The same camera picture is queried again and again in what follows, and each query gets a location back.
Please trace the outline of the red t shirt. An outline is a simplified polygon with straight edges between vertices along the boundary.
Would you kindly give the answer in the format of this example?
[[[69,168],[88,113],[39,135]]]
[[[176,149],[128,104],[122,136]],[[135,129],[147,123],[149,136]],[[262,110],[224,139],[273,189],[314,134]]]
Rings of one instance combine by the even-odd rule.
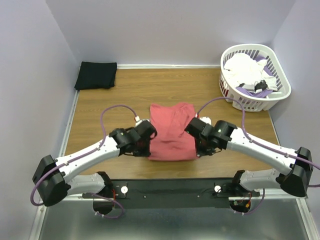
[[[185,128],[196,115],[193,104],[150,105],[150,122],[157,136],[150,142],[151,161],[193,161],[197,159],[194,138]]]

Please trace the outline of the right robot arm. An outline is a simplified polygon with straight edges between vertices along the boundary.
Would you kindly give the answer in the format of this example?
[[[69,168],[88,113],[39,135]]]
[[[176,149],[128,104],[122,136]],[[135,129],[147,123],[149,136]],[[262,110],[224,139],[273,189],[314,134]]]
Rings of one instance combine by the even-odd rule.
[[[281,189],[304,198],[313,172],[311,152],[275,145],[224,120],[211,125],[208,117],[194,117],[185,131],[194,138],[199,157],[212,156],[217,150],[231,150],[268,164],[267,170],[239,170],[230,183],[230,191],[241,196],[258,189]]]

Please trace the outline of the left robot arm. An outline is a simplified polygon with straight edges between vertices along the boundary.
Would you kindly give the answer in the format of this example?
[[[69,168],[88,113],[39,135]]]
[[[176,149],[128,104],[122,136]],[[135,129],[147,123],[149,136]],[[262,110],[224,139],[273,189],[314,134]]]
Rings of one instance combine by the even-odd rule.
[[[42,205],[51,207],[73,194],[94,193],[104,198],[110,194],[111,185],[103,173],[84,177],[80,174],[108,159],[132,154],[148,157],[150,142],[157,136],[156,128],[148,120],[140,120],[134,127],[116,128],[102,140],[75,153],[54,159],[43,157],[32,177],[34,189]]]

